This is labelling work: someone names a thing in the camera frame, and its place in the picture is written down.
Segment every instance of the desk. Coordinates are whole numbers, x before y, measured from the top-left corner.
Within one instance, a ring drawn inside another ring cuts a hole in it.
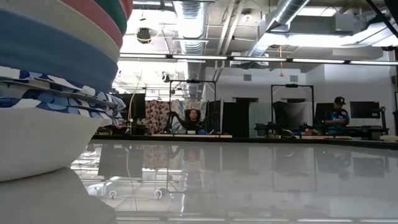
[[[153,134],[153,137],[182,137],[182,138],[232,138],[229,134]]]

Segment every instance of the long dark hair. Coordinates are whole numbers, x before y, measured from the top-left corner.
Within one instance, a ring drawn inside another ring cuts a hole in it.
[[[184,114],[185,114],[185,121],[191,121],[191,119],[190,119],[190,117],[189,117],[189,114],[191,113],[192,110],[197,111],[197,115],[198,115],[197,121],[200,121],[200,115],[201,115],[201,114],[200,114],[200,110],[196,110],[196,109],[187,109],[187,110],[184,111]]]

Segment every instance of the curtain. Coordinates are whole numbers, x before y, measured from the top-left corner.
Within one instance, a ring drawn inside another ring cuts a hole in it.
[[[169,117],[169,102],[166,101],[147,101],[145,102],[146,118],[139,119],[139,123],[146,125],[151,134],[163,132],[166,128],[167,118]]]
[[[283,128],[296,130],[299,126],[307,122],[312,125],[312,104],[310,102],[303,103],[274,103],[275,120],[277,124]]]
[[[254,130],[256,123],[267,124],[271,122],[270,103],[250,103],[249,105],[249,137],[257,138],[257,131]]]

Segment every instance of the computer monitor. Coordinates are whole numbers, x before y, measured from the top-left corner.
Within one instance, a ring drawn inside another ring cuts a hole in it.
[[[326,112],[329,109],[332,109],[334,103],[317,103],[317,108],[315,110],[315,121],[316,122],[323,122],[326,120]]]
[[[376,101],[350,102],[351,118],[380,118],[380,105]]]

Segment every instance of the black panel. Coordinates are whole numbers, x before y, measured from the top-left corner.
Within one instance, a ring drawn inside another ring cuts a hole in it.
[[[239,119],[236,103],[225,103],[223,108],[223,133],[236,136],[236,120]]]
[[[326,112],[332,109],[333,103],[317,103],[317,109],[315,110],[315,121],[321,123],[326,120]]]
[[[220,128],[221,100],[208,102],[206,105],[207,131]]]
[[[132,115],[133,118],[145,118],[145,94],[136,94],[134,96],[133,104],[132,104]]]
[[[351,118],[380,118],[379,102],[350,102]]]

